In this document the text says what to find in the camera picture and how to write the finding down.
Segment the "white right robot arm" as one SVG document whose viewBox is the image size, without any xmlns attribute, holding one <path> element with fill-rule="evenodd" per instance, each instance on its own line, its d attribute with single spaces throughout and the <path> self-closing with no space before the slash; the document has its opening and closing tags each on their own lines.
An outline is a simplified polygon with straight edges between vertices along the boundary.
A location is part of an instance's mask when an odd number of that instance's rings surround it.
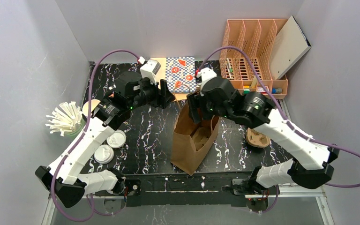
<svg viewBox="0 0 360 225">
<path fill-rule="evenodd" d="M 202 80 L 200 90 L 187 96 L 189 116 L 194 123 L 224 117 L 268 136 L 293 156 L 278 165 L 256 167 L 244 187 L 268 189 L 293 182 L 316 189 L 331 180 L 334 168 L 330 162 L 338 151 L 296 134 L 271 99 L 259 92 L 241 94 L 228 79 L 217 76 L 210 68 L 202 69 L 196 76 Z"/>
</svg>

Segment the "brown paper bag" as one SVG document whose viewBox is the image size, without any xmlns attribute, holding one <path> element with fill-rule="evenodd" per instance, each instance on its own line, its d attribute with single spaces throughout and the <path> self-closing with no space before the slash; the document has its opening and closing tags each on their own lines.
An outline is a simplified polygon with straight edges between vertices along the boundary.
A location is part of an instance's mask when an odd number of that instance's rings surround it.
<svg viewBox="0 0 360 225">
<path fill-rule="evenodd" d="M 194 123 L 185 104 L 175 122 L 170 162 L 192 176 L 210 151 L 217 135 L 220 118 Z"/>
</svg>

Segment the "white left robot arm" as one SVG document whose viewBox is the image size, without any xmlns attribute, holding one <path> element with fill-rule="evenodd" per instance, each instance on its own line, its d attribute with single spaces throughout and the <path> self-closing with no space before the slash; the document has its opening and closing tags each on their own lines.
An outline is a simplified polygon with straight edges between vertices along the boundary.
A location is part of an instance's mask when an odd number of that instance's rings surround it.
<svg viewBox="0 0 360 225">
<path fill-rule="evenodd" d="M 133 109 L 144 105 L 165 109 L 175 96 L 165 79 L 156 81 L 161 65 L 145 62 L 139 72 L 126 71 L 92 110 L 86 131 L 82 131 L 67 149 L 48 166 L 39 166 L 35 175 L 66 207 L 75 206 L 85 195 L 99 191 L 122 194 L 125 176 L 116 169 L 82 174 L 81 170 L 98 147 L 128 120 Z"/>
</svg>

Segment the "cardboard cup carrier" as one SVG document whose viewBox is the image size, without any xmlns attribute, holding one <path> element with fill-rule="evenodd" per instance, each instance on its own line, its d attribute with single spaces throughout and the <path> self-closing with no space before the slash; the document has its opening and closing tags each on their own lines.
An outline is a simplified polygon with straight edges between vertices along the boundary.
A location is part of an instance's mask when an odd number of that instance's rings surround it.
<svg viewBox="0 0 360 225">
<path fill-rule="evenodd" d="M 257 148 L 266 148 L 271 142 L 268 136 L 250 128 L 247 129 L 246 140 L 249 145 Z"/>
</svg>

